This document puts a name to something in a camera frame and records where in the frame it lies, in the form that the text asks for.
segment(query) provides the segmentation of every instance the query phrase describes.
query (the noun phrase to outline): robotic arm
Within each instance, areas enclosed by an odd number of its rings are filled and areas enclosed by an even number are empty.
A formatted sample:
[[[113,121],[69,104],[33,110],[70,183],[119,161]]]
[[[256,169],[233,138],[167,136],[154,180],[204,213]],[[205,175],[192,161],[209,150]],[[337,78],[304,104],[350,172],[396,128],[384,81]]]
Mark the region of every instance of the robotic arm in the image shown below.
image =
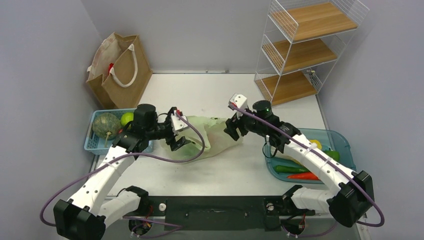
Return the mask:
[[[185,137],[176,140],[178,132],[189,127],[176,114],[187,120],[182,112],[172,107],[165,121],[159,123],[153,105],[140,104],[137,107],[134,120],[115,138],[99,166],[108,167],[91,176],[67,201],[59,200],[54,206],[54,220],[59,235],[72,240],[99,240],[105,229],[122,216],[129,212],[144,213],[149,206],[149,193],[135,186],[127,187],[120,196],[103,204],[119,177],[137,157],[127,156],[113,163],[110,161],[128,153],[141,153],[150,140],[165,139],[172,151],[191,143]]]
[[[358,183],[374,200],[373,181],[368,173],[365,171],[356,173],[334,161],[318,148],[314,148],[314,144],[299,129],[288,122],[280,121],[279,117],[273,114],[269,101],[257,101],[253,104],[255,111],[251,111],[248,108],[247,98],[241,94],[235,94],[230,99],[229,104],[265,120],[294,140],[305,146],[309,146],[309,149],[304,149],[271,127],[241,112],[237,112],[232,118],[226,121],[224,132],[229,134],[235,141],[239,139],[238,131],[242,136],[245,136],[248,132],[256,133],[264,138],[269,136],[271,146],[275,147],[281,153],[285,153],[298,160],[329,188],[329,190],[315,190],[301,185],[293,186],[282,196],[284,207],[289,212],[290,210],[291,212],[296,212],[308,209],[320,213],[331,213],[334,219],[340,224],[346,227],[352,227],[370,209],[372,204],[367,201],[364,195],[349,182],[349,179],[327,163],[331,162],[337,165],[340,171],[343,171]],[[315,153],[310,152],[311,149],[314,149],[327,160],[323,161],[320,159]]]

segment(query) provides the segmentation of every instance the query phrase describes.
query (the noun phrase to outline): wall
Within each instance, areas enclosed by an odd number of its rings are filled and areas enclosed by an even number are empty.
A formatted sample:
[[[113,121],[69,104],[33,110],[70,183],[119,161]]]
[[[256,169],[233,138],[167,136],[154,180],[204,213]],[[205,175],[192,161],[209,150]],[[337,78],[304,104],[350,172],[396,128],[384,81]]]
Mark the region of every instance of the wall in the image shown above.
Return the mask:
[[[81,0],[105,39],[139,34],[155,72],[254,73],[270,0]]]
[[[102,39],[79,0],[2,1],[0,31],[0,239],[58,239],[38,215],[92,162],[85,79]]]
[[[319,99],[330,129],[352,146],[386,217],[373,240],[424,239],[424,21],[421,0],[364,0],[370,12]],[[378,222],[369,211],[370,222]]]

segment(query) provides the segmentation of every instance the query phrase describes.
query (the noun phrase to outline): produce bag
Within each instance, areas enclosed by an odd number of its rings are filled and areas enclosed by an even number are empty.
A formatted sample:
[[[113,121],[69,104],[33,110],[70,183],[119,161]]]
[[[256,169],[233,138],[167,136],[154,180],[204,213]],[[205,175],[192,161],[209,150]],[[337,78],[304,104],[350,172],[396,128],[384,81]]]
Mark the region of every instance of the produce bag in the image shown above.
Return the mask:
[[[152,76],[138,35],[112,33],[94,55],[86,83],[105,109],[136,108]]]
[[[243,137],[234,141],[228,134],[224,132],[226,128],[226,118],[205,117],[205,116],[188,116],[187,120],[192,124],[204,138],[205,149],[197,160],[215,156],[225,149],[239,145],[243,142]],[[165,149],[171,159],[183,160],[194,157],[202,149],[202,141],[193,129],[188,128],[178,134],[177,138],[185,136],[185,139],[193,143],[186,144],[176,151],[171,151],[165,140],[160,141],[160,146]]]

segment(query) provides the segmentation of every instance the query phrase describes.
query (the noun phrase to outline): plastic basket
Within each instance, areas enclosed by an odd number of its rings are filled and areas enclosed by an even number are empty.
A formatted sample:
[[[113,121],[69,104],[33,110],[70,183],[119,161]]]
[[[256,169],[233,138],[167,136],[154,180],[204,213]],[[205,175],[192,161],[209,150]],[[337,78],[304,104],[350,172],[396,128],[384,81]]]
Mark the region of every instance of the plastic basket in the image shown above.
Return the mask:
[[[134,112],[135,108],[125,108],[125,109],[111,109],[111,110],[98,110],[93,112],[90,120],[90,126],[88,127],[87,137],[85,138],[84,149],[95,154],[95,155],[106,155],[109,151],[109,148],[112,146],[112,140],[107,141],[105,147],[105,139],[98,137],[93,132],[93,121],[100,114],[110,113],[117,116],[121,119],[122,115],[129,112]],[[143,151],[143,153],[153,152],[153,142],[148,142],[148,147]]]
[[[309,139],[309,140],[318,140],[322,145],[322,150],[333,150],[337,151],[340,154],[340,164],[350,168],[354,171],[357,170],[357,167],[354,164],[352,158],[351,146],[348,143],[348,140],[340,133],[332,130],[322,130],[322,129],[310,129],[310,128],[299,128],[299,130]],[[268,153],[268,156],[271,156],[270,148],[265,146],[265,153]],[[319,180],[301,180],[301,179],[290,179],[287,178],[293,173],[279,173],[274,170],[274,167],[277,165],[300,168],[301,165],[293,162],[292,160],[278,158],[278,157],[265,157],[266,167],[269,172],[276,178],[294,183],[305,183],[305,184],[323,184]]]

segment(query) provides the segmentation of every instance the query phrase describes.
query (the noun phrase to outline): pumpkin stem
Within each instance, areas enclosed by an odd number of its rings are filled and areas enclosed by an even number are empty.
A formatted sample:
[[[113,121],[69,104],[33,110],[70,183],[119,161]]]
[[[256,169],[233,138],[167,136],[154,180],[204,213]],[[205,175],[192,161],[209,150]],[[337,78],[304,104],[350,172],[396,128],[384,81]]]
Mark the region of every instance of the pumpkin stem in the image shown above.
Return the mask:
[[[108,146],[108,138],[109,138],[109,136],[111,135],[112,133],[110,132],[110,131],[108,131],[107,133],[106,133],[106,140],[104,141],[104,148],[106,148],[107,146]]]

